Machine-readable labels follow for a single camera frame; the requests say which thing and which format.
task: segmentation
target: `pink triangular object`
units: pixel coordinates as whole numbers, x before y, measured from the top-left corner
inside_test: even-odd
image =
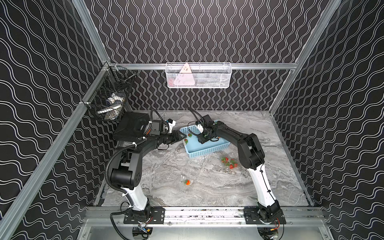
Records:
[[[181,68],[180,73],[174,80],[174,85],[195,85],[195,79],[193,78],[189,63],[185,63],[184,66]]]

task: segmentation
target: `black wire basket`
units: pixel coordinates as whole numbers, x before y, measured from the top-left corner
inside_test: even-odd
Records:
[[[126,95],[111,89],[99,89],[87,104],[91,115],[99,121],[120,121],[125,112]]]
[[[132,83],[135,81],[137,73],[128,71],[125,76],[117,76],[116,74],[109,74],[106,76],[106,81],[110,82],[112,88],[116,91],[121,91],[124,89],[129,89],[132,86]]]
[[[112,80],[115,82],[115,89],[126,89],[129,91],[138,75],[138,72],[128,70],[122,66],[111,66],[110,69],[113,75]]]
[[[86,103],[91,115],[99,121],[120,121],[125,112],[126,94],[136,79],[137,72],[112,66],[100,82],[97,90]]]

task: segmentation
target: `aluminum frame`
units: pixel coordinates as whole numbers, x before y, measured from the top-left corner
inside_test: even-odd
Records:
[[[77,13],[79,14],[81,21],[87,30],[89,38],[96,50],[96,53],[102,63],[110,63],[109,56],[105,50],[104,44],[101,41],[100,35],[96,29],[96,26],[92,20],[91,14],[85,4],[84,0],[72,0],[73,5],[75,6]]]
[[[270,117],[271,117],[272,124],[273,124],[273,126],[275,127],[275,131],[277,132],[277,135],[279,136],[279,139],[280,139],[280,141],[281,141],[281,143],[282,143],[282,145],[283,145],[285,154],[287,155],[288,160],[289,160],[289,162],[291,163],[291,166],[292,166],[292,168],[293,168],[293,171],[295,172],[297,181],[299,181],[299,184],[300,184],[301,188],[303,189],[303,191],[304,191],[304,193],[305,193],[305,196],[306,196],[306,198],[307,198],[307,201],[308,201],[309,205],[313,206],[313,201],[312,201],[312,199],[311,199],[311,197],[310,197],[310,195],[309,195],[309,193],[308,193],[307,188],[306,188],[305,185],[304,185],[303,180],[301,179],[299,170],[297,169],[296,164],[295,164],[295,162],[294,162],[294,160],[293,160],[293,158],[292,158],[292,156],[291,156],[291,152],[289,151],[288,146],[286,145],[285,140],[284,140],[284,138],[283,138],[283,135],[282,135],[281,132],[280,132],[280,129],[279,129],[279,126],[277,125],[277,122],[276,122],[276,120],[275,120],[275,117],[274,117],[273,115],[270,115]]]
[[[164,224],[148,224],[148,227],[274,227],[274,224],[246,224],[244,207],[164,207]],[[320,207],[281,207],[287,224],[285,227],[327,227]],[[120,207],[88,207],[82,228],[111,227],[109,215]],[[124,215],[115,216],[120,227],[136,227],[123,224]]]
[[[84,102],[87,102],[90,99],[107,71],[108,65],[104,64],[101,71],[85,93],[83,97]],[[70,118],[64,124],[64,127],[56,136],[52,145],[49,147],[26,184],[21,189],[20,193],[17,195],[11,207],[5,213],[0,222],[1,240],[9,240],[12,237],[86,111],[87,107],[80,102]]]
[[[121,66],[128,70],[165,70],[165,63],[112,63],[112,66]],[[232,70],[265,70],[265,69],[291,69],[297,63],[231,63]]]
[[[328,26],[329,21],[331,20],[333,14],[339,7],[340,3],[341,0],[329,0],[329,2],[327,3],[327,6],[321,13],[321,16],[317,21],[316,26],[312,30],[310,37],[308,38],[302,51],[299,54],[299,57],[296,60],[296,69],[294,71],[290,71],[283,85],[281,86],[280,91],[278,92],[275,100],[273,101],[270,108],[271,115],[274,115],[276,113],[278,107],[280,106],[280,103],[283,101],[286,93],[288,92],[289,88],[296,79],[297,74],[299,74],[299,72],[303,68],[304,63],[306,63],[313,48],[316,46],[317,42],[320,39],[320,36],[323,34],[325,28]]]
[[[98,203],[100,201],[100,198],[101,198],[101,195],[103,194],[104,187],[105,187],[106,184],[107,184],[107,182],[105,181],[105,178],[104,178],[103,182],[100,185],[100,189],[99,189],[99,192],[98,192],[97,197],[95,199],[95,202],[93,203],[94,206],[98,205]]]

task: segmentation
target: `black patterned wall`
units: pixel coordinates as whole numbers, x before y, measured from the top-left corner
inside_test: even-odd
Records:
[[[133,109],[269,110],[289,70],[236,70],[229,88],[169,88],[164,71],[140,71],[129,100]]]
[[[292,63],[327,0],[85,0],[114,63]]]
[[[384,1],[343,0],[275,118],[334,239],[384,239]]]
[[[70,0],[0,0],[0,219],[101,65]]]
[[[116,123],[98,122],[85,114],[12,239],[77,238],[116,146],[115,128]]]

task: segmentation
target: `gray marble surface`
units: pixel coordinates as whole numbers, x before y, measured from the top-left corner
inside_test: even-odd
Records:
[[[199,111],[244,133],[255,133],[265,152],[265,169],[281,206],[307,206],[305,194],[266,111]],[[189,111],[160,112],[176,121],[174,129],[194,120]],[[237,147],[189,158],[182,142],[167,151],[154,150],[143,157],[141,186],[153,206],[255,206],[257,194],[248,171],[239,165],[225,170],[220,158],[238,159]],[[184,185],[181,175],[193,180]],[[117,206],[121,193],[108,189],[103,206]]]

